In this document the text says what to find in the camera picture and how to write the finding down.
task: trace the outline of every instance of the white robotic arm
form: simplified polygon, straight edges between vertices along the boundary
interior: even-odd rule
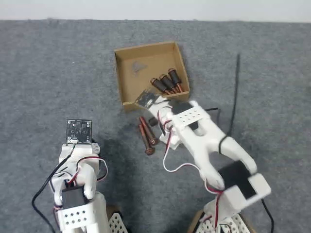
[[[193,156],[201,178],[219,190],[219,221],[232,217],[270,194],[271,188],[264,177],[257,173],[255,161],[232,137],[226,137],[220,144],[225,133],[197,102],[174,102],[144,91],[136,103],[147,108],[159,120],[162,126],[160,140],[167,143],[170,138],[173,150],[179,144],[184,144]],[[233,163],[217,171],[210,163],[209,155],[219,152],[219,145],[221,154],[231,158]],[[206,215],[213,218],[215,201],[204,207]]]
[[[105,176],[108,168],[99,157],[99,145],[91,143],[91,121],[67,121],[67,144],[62,146],[59,163],[70,153],[50,181],[59,228],[63,233],[110,233],[106,201],[96,191],[100,160],[106,166]]]

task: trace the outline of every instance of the black cable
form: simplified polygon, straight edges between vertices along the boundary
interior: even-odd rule
[[[234,117],[235,117],[235,111],[237,107],[237,100],[238,100],[238,87],[239,87],[239,74],[240,74],[240,54],[237,55],[237,64],[236,64],[236,69],[235,69],[235,87],[234,87],[234,100],[233,100],[233,108],[232,108],[232,113],[231,113],[231,120],[230,120],[230,126],[229,130],[226,133],[226,135],[220,140],[219,145],[218,145],[218,152],[221,154],[221,145],[223,141],[231,136],[232,134],[232,129],[233,129],[233,122],[234,122]]]
[[[63,169],[61,169],[59,172],[64,171],[64,170],[67,169],[67,168],[68,168],[68,166],[65,167],[65,168],[63,168]],[[50,186],[51,186],[51,188],[52,188],[52,191],[55,192],[55,188],[54,188],[54,186],[53,186],[52,179],[50,179],[49,182],[50,182]]]
[[[207,108],[207,109],[204,109],[206,112],[208,111],[213,111],[213,110],[217,110],[217,118],[216,118],[216,124],[217,126],[219,127],[219,117],[220,117],[220,112],[221,112],[221,109],[220,108]]]
[[[57,170],[71,157],[73,150],[75,148],[75,144],[73,145],[73,148],[70,152],[70,154],[63,159],[62,162],[60,162],[56,168],[54,168],[54,170],[51,172],[51,174],[47,177],[47,179],[45,180],[45,182],[43,183],[42,187],[39,189],[39,191],[34,195],[32,201],[31,201],[31,205],[33,206],[33,209],[40,215],[40,217],[48,224],[51,232],[55,233],[55,230],[52,226],[52,224],[50,223],[50,221],[44,216],[44,214],[39,211],[39,209],[36,207],[35,205],[35,200],[37,199],[37,197],[42,193],[42,191],[44,190],[44,188],[47,186],[47,184],[49,183],[50,179],[52,178],[52,176],[55,174],[55,172],[57,172]]]
[[[271,231],[270,231],[270,233],[273,233],[273,231],[274,231],[274,219],[273,219],[273,217],[272,217],[268,207],[266,206],[266,203],[264,202],[264,199],[261,199],[261,202],[262,202],[262,205],[263,205],[264,209],[266,210],[266,212],[267,212],[267,214],[268,214],[268,216],[269,216],[269,218],[271,220]]]

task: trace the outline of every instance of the brown cardboard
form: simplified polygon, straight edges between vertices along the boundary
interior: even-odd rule
[[[150,79],[159,78],[161,74],[168,74],[169,68],[176,69],[184,92],[166,97],[177,100],[189,98],[188,76],[175,42],[134,46],[117,49],[114,52],[120,99],[125,110],[139,108],[134,102],[145,89],[151,88],[155,93],[160,93],[150,84]],[[146,68],[135,73],[132,68],[134,62],[143,64]]]

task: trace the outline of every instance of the gray carpet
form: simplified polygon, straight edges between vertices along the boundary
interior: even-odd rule
[[[93,137],[110,169],[98,189],[108,204],[121,207],[132,232],[186,232],[195,212],[213,196],[195,169],[164,171],[163,144],[152,157],[144,154],[137,117],[149,114],[123,112],[113,53],[175,40],[191,98],[206,108],[221,107],[224,130],[232,109],[235,58],[241,52],[233,137],[272,188],[266,203],[275,232],[310,232],[310,38],[311,24],[0,21],[0,231],[49,232],[31,208],[31,198],[57,164],[65,120],[71,117],[93,120]],[[192,158],[179,148],[170,151],[167,166],[185,161]],[[218,166],[222,159],[213,161]],[[37,204],[54,223],[48,189]],[[259,233],[269,232],[261,203],[243,213]]]

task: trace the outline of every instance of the white wall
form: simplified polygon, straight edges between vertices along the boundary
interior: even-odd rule
[[[311,0],[0,0],[0,19],[311,22]]]

